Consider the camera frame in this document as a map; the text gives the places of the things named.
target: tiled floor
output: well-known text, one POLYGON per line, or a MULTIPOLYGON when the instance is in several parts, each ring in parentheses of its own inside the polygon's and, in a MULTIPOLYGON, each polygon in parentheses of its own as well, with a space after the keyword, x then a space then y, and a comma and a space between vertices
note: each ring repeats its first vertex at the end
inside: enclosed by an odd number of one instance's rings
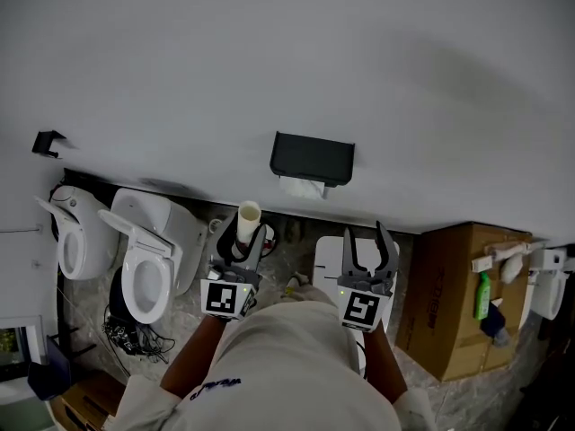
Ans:
MULTIPOLYGON (((209 222, 232 214, 231 207, 209 204, 185 198, 177 202, 186 206, 196 217, 209 222)), ((342 235, 344 225, 318 220, 287 217, 284 215, 264 214, 272 222, 282 241, 268 258, 261 261, 260 272, 263 275, 261 290, 265 288, 283 289, 292 271, 312 275, 314 265, 314 246, 317 240, 326 235, 342 235)), ((358 237, 374 238, 375 230, 356 228, 358 237)), ((407 289, 407 277, 411 261, 412 237, 394 234, 400 245, 400 269, 398 274, 394 308, 387 331, 393 343, 401 319, 403 299, 407 289)), ((126 249, 126 241, 120 243, 119 252, 126 249)), ((143 374, 158 380, 164 374, 167 365, 151 363, 148 359, 127 356, 111 347, 102 333, 104 310, 108 302, 111 279, 114 270, 121 266, 123 254, 119 253, 116 263, 105 276, 89 281, 66 281, 65 317, 72 326, 81 329, 73 334, 73 344, 80 348, 96 343, 97 348, 81 357, 81 363, 108 371, 125 382, 126 375, 119 368, 119 360, 131 374, 143 374)), ((157 330, 164 336, 175 339, 175 348, 167 355, 172 361, 201 319, 199 301, 199 280, 206 274, 206 257, 202 258, 199 273, 190 290, 174 300, 172 311, 165 314, 157 330)), ((488 374, 451 383, 439 383, 419 365, 414 363, 401 350, 394 353, 402 368, 409 386, 425 388, 431 405, 437 413, 439 429, 448 430, 497 430, 503 429, 509 417, 521 400, 519 388, 526 386, 536 374, 544 359, 546 344, 537 340, 536 333, 540 319, 531 314, 526 326, 521 330, 517 354, 511 366, 488 374)))

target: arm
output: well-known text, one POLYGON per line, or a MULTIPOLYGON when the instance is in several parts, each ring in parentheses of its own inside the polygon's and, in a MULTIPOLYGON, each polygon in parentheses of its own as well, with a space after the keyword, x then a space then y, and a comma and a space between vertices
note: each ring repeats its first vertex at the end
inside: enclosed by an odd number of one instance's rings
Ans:
POLYGON ((224 321, 205 316, 173 360, 160 386, 180 398, 184 398, 196 386, 199 386, 208 374, 209 366, 225 328, 224 321))
POLYGON ((373 332, 364 333, 363 339, 366 345, 367 381, 393 404, 407 391, 407 384, 381 321, 373 332))

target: white shirt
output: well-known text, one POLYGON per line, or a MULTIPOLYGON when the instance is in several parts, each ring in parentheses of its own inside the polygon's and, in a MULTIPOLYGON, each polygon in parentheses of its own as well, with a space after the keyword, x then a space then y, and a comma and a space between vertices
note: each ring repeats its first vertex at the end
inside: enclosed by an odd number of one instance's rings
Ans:
POLYGON ((358 374, 356 341, 336 308, 298 302, 239 323, 220 343, 204 383, 183 400, 143 376, 130 377, 111 431, 159 429, 436 427, 423 390, 409 390, 392 405, 358 374))

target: toilet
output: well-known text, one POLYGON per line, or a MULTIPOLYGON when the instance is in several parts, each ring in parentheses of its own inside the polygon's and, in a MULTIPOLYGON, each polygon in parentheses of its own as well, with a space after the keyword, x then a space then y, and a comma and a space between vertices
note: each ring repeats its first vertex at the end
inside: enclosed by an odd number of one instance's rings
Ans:
POLYGON ((128 236, 121 278, 126 306, 139 322, 158 321, 190 288, 206 226, 168 198, 132 189, 118 190, 111 211, 99 215, 128 236))
POLYGON ((106 225, 98 211, 106 206, 88 191, 63 185, 50 202, 34 197, 56 219, 57 261, 68 279, 84 280, 103 275, 118 251, 119 234, 106 225))

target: cardboard box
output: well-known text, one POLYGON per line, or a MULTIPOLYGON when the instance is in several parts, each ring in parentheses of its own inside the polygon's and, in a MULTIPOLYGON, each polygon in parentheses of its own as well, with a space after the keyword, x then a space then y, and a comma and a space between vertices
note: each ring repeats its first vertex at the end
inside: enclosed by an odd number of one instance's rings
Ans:
POLYGON ((485 255, 485 246, 502 242, 531 242, 531 234, 469 223, 424 233, 415 240, 395 344, 440 381, 496 369, 513 358, 528 257, 523 258, 524 267, 509 285, 500 282, 500 263, 486 271, 491 300, 503 299, 500 311, 512 337, 510 346, 494 347, 473 317, 480 278, 471 271, 471 261, 485 255))
POLYGON ((58 423, 68 431, 100 431, 115 417, 126 387, 105 372, 95 372, 50 402, 58 423))

